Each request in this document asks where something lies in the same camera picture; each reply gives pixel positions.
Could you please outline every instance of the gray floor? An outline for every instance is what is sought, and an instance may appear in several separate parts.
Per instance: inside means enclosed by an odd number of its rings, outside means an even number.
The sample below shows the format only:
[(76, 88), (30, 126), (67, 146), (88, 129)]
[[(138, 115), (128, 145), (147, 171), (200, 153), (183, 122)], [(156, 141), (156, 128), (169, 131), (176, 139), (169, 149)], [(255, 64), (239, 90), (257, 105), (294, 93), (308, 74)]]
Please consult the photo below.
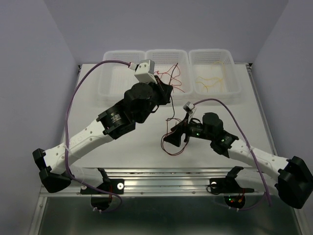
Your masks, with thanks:
[[(249, 196), (254, 204), (260, 197)], [(296, 235), (293, 210), (280, 199), (236, 212), (216, 202), (222, 197), (125, 198), (121, 209), (93, 212), (90, 198), (48, 198), (41, 235)]]

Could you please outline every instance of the white table surface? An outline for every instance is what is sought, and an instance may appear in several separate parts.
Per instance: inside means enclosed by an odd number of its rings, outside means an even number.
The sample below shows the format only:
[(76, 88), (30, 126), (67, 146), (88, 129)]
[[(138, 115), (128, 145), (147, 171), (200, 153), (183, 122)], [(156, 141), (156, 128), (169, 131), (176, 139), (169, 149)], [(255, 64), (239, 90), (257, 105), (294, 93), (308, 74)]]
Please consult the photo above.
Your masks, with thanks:
[[(93, 67), (84, 64), (79, 80)], [(250, 144), (264, 151), (271, 152), (270, 143), (261, 118), (252, 85), (245, 65), (235, 65), (242, 93), (239, 99), (228, 107), (234, 114)], [(78, 133), (89, 125), (98, 114), (111, 107), (112, 103), (97, 100), (97, 86), (100, 79), (100, 68), (93, 71), (77, 92), (69, 117), (70, 136)], [(175, 102), (176, 117), (182, 119), (185, 111), (182, 105)], [(197, 106), (195, 118), (202, 120), (207, 112), (217, 113), (224, 122), (226, 131), (242, 139), (231, 116), (225, 108), (214, 101)], [(173, 115), (170, 105), (160, 107), (155, 114), (150, 114), (144, 124), (136, 124), (136, 129), (119, 139), (105, 144), (84, 156), (75, 165), (81, 167), (103, 168), (220, 168), (245, 164), (230, 160), (216, 154), (210, 148), (210, 142), (191, 138), (185, 151), (178, 156), (167, 155), (160, 147), (160, 139), (166, 132), (165, 119)], [(165, 143), (165, 148), (171, 152), (179, 149)]]

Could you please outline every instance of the plastic storage bin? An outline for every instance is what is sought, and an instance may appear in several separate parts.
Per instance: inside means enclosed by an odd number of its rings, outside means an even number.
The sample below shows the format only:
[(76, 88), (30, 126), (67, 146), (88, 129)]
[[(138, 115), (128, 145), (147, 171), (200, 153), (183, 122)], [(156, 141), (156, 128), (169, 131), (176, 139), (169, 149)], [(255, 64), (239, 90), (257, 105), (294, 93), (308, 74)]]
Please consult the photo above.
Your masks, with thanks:
[(241, 92), (234, 61), (228, 50), (191, 50), (189, 62), (197, 97), (228, 99)]
[[(122, 60), (139, 63), (145, 59), (145, 52), (138, 50), (116, 50), (104, 54), (103, 60)], [(138, 80), (134, 71), (118, 63), (103, 64), (98, 85), (100, 100), (119, 101), (124, 92), (129, 90)]]
[(192, 80), (190, 79), (190, 65), (188, 54), (184, 50), (174, 49), (156, 49), (146, 52), (146, 59), (151, 59), (155, 62), (155, 74), (159, 71), (161, 80), (168, 84), (172, 70), (176, 63), (178, 68), (175, 68), (171, 85), (173, 85), (173, 99), (183, 99), (191, 95), (193, 91)]

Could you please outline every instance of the screw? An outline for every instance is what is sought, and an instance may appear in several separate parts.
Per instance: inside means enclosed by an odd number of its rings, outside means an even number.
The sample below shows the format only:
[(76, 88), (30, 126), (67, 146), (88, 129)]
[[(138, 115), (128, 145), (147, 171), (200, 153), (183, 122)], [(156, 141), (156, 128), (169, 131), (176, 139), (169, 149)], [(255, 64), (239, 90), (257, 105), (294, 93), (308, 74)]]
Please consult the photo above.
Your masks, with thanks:
[(211, 187), (212, 187), (212, 188), (217, 188), (217, 183), (216, 183), (216, 182), (212, 182), (212, 183), (211, 183)]
[(117, 188), (118, 188), (119, 190), (122, 190), (122, 189), (124, 188), (124, 185), (123, 185), (122, 183), (118, 183), (118, 184), (117, 184)]

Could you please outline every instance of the white wall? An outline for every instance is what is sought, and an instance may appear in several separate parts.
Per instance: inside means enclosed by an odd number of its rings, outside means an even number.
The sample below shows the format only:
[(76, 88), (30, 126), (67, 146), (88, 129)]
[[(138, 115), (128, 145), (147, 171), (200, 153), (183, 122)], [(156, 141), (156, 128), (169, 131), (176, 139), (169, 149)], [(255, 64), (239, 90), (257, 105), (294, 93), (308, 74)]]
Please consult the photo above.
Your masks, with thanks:
[(32, 151), (61, 138), (77, 65), (42, 0), (0, 3), (0, 234), (28, 234), (40, 179)]
[(254, 62), (287, 0), (45, 0), (74, 58), (108, 50), (225, 48)]
[[(252, 72), (281, 156), (303, 158), (313, 172), (313, 1), (290, 0)], [(313, 222), (313, 196), (306, 214)]]

